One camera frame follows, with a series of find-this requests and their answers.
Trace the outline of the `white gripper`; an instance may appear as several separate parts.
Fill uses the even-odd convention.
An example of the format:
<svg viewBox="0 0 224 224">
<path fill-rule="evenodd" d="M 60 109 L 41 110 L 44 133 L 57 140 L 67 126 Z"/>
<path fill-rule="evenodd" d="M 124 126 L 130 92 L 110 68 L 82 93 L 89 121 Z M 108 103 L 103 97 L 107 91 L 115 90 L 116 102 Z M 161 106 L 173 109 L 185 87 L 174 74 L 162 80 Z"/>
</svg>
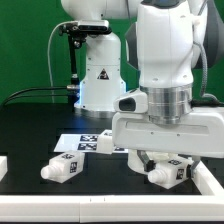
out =
<svg viewBox="0 0 224 224">
<path fill-rule="evenodd" d="M 135 149 L 145 172 L 155 163 L 145 151 L 224 158 L 224 108 L 196 107 L 178 124 L 154 124 L 145 114 L 116 113 L 112 120 L 113 143 Z M 187 166 L 193 178 L 200 157 Z"/>
</svg>

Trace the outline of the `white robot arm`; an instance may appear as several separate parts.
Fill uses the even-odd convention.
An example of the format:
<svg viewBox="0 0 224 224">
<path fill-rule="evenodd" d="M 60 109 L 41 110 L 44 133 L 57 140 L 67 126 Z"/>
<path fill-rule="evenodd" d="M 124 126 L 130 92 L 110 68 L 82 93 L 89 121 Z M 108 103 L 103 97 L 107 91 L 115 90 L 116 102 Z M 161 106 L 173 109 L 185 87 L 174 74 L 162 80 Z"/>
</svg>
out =
<svg viewBox="0 0 224 224">
<path fill-rule="evenodd" d="M 207 69 L 224 52 L 214 1 L 134 0 L 133 11 L 128 60 L 139 87 L 114 101 L 112 135 L 98 137 L 97 151 L 224 158 L 224 107 L 206 92 L 206 77 L 201 99 L 192 98 L 192 69 Z"/>
</svg>

